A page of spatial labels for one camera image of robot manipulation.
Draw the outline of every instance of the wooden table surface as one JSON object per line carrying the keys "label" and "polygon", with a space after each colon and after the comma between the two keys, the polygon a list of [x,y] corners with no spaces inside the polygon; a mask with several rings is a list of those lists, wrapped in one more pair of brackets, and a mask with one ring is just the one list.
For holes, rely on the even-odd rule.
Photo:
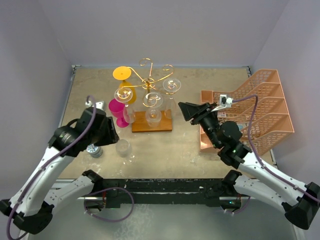
{"label": "wooden table surface", "polygon": [[[105,101],[106,113],[109,102],[114,98],[120,84],[112,76],[113,68],[79,68],[76,71],[62,125],[80,117],[85,109],[87,95],[96,101]],[[137,68],[142,76],[148,76],[148,69]],[[154,69],[152,78],[164,76],[161,69]],[[181,81],[181,89],[174,95],[176,102],[200,102],[201,90],[230,92],[238,88],[247,78],[245,68],[175,68],[172,75]],[[132,84],[140,84],[135,75],[128,79]],[[136,89],[136,111],[145,111],[142,104],[144,89]],[[81,152],[62,172],[60,179],[76,179],[83,171],[92,169],[103,178],[223,178],[232,168],[226,166],[215,153],[200,153],[199,126],[185,122],[180,109],[173,119],[172,132],[132,133],[131,126],[116,131],[121,139],[131,142],[136,162],[123,165],[117,155],[115,145],[103,146],[103,154],[92,158]],[[262,158],[271,163],[269,153]]]}

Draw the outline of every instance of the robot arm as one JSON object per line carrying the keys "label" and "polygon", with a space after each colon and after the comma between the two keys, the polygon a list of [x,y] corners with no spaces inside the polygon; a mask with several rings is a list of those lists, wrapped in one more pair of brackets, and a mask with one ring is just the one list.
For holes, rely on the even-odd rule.
{"label": "robot arm", "polygon": [[222,181],[225,187],[277,208],[292,224],[308,229],[320,206],[320,187],[313,182],[306,185],[258,159],[240,141],[242,133],[237,123],[219,123],[217,110],[230,107],[232,99],[220,96],[220,103],[221,106],[216,103],[198,105],[189,102],[179,102],[178,105],[186,121],[191,120],[191,125],[201,125],[213,147],[220,149],[218,155],[226,165],[257,179],[231,170]]}
{"label": "robot arm", "polygon": [[97,102],[95,106],[95,109],[92,106],[85,109],[79,119],[59,127],[27,182],[12,198],[0,201],[0,211],[9,216],[9,220],[11,216],[19,229],[31,234],[41,232],[55,213],[89,194],[101,180],[100,176],[89,170],[66,187],[49,192],[62,171],[88,145],[105,146],[119,140],[112,117],[106,117],[103,110],[104,103]]}

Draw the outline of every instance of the wooden base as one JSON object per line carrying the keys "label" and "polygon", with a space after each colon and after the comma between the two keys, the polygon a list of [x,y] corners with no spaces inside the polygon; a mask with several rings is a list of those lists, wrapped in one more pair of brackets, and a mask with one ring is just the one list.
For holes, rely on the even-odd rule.
{"label": "wooden base", "polygon": [[146,120],[145,111],[135,112],[135,121],[132,123],[133,133],[148,133],[148,132],[172,132],[172,119],[166,118],[165,112],[161,111],[162,117],[157,127],[150,127]]}

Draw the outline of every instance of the dish rack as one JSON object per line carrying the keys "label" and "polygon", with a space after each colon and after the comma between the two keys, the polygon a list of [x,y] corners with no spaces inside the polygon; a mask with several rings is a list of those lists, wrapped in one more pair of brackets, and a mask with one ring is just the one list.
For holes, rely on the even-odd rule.
{"label": "dish rack", "polygon": [[[227,94],[233,99],[242,99],[252,94],[258,95],[258,104],[251,126],[251,138],[259,155],[265,154],[295,132],[277,70],[260,69],[232,92],[202,90],[200,103],[218,103],[220,94]],[[241,141],[249,147],[248,125],[255,101],[256,98],[252,97],[233,103],[231,108],[218,112],[221,123],[234,121],[238,124],[243,134]],[[218,151],[200,126],[200,152]]]}

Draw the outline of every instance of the white wall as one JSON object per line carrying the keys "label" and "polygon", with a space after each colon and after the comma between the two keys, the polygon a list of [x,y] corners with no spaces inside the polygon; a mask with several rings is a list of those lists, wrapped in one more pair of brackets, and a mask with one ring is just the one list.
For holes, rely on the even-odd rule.
{"label": "white wall", "polygon": [[[15,194],[39,163],[58,126],[71,73],[37,0],[1,0],[0,199]],[[7,239],[7,219],[0,213],[0,239]]]}
{"label": "white wall", "polygon": [[[274,149],[279,168],[320,184],[320,1],[290,0],[253,70],[278,69],[295,133]],[[320,213],[306,232],[319,239]]]}
{"label": "white wall", "polygon": [[72,64],[252,65],[288,0],[39,0]]}

